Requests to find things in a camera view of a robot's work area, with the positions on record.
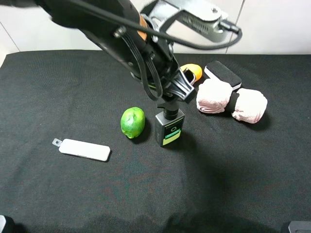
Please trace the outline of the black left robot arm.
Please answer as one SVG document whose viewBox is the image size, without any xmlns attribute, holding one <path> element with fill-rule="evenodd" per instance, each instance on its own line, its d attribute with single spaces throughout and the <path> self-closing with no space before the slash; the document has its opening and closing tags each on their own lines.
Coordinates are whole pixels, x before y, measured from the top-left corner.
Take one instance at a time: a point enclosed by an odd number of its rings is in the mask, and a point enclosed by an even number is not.
<svg viewBox="0 0 311 233">
<path fill-rule="evenodd" d="M 156 30 L 129 0 L 2 0 L 2 6 L 41 7 L 60 26 L 78 29 L 120 62 L 152 100 L 185 100 L 184 75 L 174 57 L 176 40 Z"/>
</svg>

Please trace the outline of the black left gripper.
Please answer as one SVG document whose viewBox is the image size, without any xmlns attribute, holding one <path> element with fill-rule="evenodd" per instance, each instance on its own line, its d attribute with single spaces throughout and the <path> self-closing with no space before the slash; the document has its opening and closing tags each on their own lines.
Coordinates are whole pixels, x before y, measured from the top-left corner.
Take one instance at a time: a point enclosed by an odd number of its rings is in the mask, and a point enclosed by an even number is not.
<svg viewBox="0 0 311 233">
<path fill-rule="evenodd" d="M 111 22 L 88 22 L 85 35 L 99 48 L 129 69 L 147 94 L 163 95 L 161 106 L 178 107 L 178 99 L 191 102 L 196 96 L 196 77 L 189 69 L 182 71 L 164 39 Z"/>
</svg>

